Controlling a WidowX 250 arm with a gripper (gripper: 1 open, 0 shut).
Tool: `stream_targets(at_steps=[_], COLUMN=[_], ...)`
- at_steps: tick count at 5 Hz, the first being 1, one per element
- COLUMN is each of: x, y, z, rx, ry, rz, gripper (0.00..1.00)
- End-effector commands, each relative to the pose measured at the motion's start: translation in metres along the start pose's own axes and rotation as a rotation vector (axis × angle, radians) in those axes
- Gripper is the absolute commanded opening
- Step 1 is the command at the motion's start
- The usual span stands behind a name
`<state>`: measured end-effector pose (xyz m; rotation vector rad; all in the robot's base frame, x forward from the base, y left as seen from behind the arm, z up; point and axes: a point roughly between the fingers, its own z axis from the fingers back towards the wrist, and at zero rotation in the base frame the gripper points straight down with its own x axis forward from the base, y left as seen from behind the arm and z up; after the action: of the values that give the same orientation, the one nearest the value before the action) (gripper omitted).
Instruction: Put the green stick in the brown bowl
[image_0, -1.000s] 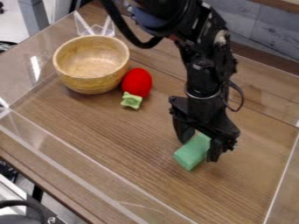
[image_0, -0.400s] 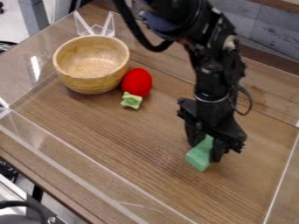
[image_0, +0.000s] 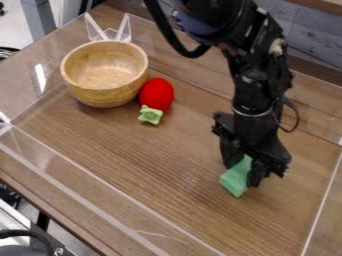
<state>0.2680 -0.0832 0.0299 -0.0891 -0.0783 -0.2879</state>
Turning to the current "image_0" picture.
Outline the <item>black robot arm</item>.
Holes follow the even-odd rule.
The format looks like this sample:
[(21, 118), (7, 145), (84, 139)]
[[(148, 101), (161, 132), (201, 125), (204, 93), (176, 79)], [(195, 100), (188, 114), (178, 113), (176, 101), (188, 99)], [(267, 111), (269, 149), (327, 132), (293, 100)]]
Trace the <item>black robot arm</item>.
[(228, 168), (251, 158), (247, 186), (269, 174), (283, 176), (291, 155), (277, 138), (285, 91), (292, 86), (283, 29), (253, 0), (173, 0), (184, 32), (205, 47), (220, 49), (235, 89), (231, 113), (213, 114)]

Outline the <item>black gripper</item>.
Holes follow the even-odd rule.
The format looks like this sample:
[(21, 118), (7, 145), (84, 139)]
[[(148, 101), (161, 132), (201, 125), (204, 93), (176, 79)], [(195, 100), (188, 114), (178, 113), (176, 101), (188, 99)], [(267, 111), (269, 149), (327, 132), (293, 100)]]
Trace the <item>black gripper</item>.
[(219, 137), (225, 168), (233, 167), (244, 154), (253, 159), (247, 174), (248, 187), (257, 187), (271, 173), (283, 177), (287, 171), (291, 155), (277, 137), (281, 112), (283, 107), (276, 106), (261, 116), (213, 113), (212, 133)]

